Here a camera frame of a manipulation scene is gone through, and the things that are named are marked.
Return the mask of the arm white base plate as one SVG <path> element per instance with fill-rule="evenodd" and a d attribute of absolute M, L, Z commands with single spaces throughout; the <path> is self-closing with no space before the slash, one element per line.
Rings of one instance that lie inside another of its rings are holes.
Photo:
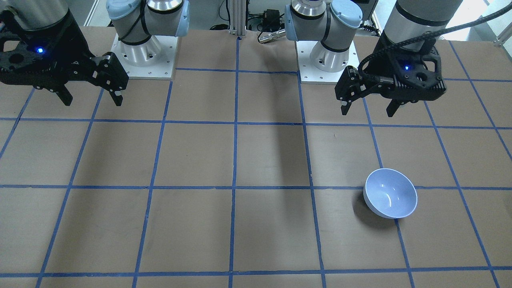
<path fill-rule="evenodd" d="M 336 84 L 347 66 L 360 64 L 354 42 L 338 53 L 327 50 L 319 41 L 298 41 L 296 51 L 302 84 Z"/>
<path fill-rule="evenodd" d="M 153 35 L 146 43 L 131 46 L 115 35 L 111 51 L 131 80 L 172 80 L 179 40 L 174 36 Z"/>

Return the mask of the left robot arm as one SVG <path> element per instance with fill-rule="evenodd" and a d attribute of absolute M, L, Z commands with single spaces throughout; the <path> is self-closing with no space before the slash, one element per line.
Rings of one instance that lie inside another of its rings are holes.
<path fill-rule="evenodd" d="M 355 100 L 380 94 L 390 100 L 392 117 L 407 103 L 437 100 L 446 92 L 437 37 L 408 43 L 417 36 L 441 31 L 461 5 L 460 0 L 397 0 L 374 48 L 374 58 L 361 71 L 345 64 L 363 11 L 351 0 L 293 0 L 285 9 L 286 37 L 315 41 L 310 59 L 326 72 L 342 71 L 335 96 L 346 115 Z"/>

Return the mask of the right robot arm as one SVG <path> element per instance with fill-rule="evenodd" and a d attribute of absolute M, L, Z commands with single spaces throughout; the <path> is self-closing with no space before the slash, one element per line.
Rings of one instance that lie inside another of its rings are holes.
<path fill-rule="evenodd" d="M 186 0 L 108 0 L 120 52 L 95 56 L 64 0 L 2 0 L 1 82 L 55 93 L 64 105 L 69 81 L 108 90 L 116 106 L 128 84 L 121 59 L 143 66 L 161 55 L 158 36 L 183 37 L 190 24 Z"/>

